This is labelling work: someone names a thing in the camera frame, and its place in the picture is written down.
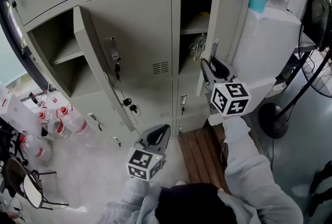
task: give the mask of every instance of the plastic bag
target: plastic bag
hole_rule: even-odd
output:
[[[199,35],[189,46],[189,56],[193,60],[201,60],[205,50],[206,34]]]

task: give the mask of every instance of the chair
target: chair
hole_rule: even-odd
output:
[[[14,188],[16,193],[26,198],[34,208],[43,208],[53,210],[52,208],[43,207],[43,204],[50,205],[64,205],[64,203],[52,203],[49,202],[43,194],[42,184],[39,180],[40,175],[55,174],[57,172],[45,172],[39,173],[38,171],[29,171],[22,166],[16,159],[10,158],[6,164],[7,177]]]

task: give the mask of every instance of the wooden pallet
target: wooden pallet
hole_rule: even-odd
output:
[[[229,193],[220,156],[225,133],[221,125],[181,134],[178,137],[182,155],[192,184],[212,183]],[[226,161],[227,149],[223,154]]]

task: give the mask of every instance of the white sleeve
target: white sleeve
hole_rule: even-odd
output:
[[[233,117],[224,127],[229,150],[225,179],[231,194],[254,207],[265,224],[303,224],[300,208],[274,182],[270,163],[258,153],[244,120]]]

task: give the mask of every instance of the fan stand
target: fan stand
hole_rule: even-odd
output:
[[[258,120],[263,131],[272,138],[283,137],[288,130],[288,117],[285,114],[293,105],[297,103],[299,98],[307,91],[311,84],[315,81],[319,73],[331,57],[330,50],[327,52],[325,58],[319,65],[316,72],[310,78],[308,83],[300,90],[295,98],[284,108],[281,109],[276,103],[264,104],[258,113]]]

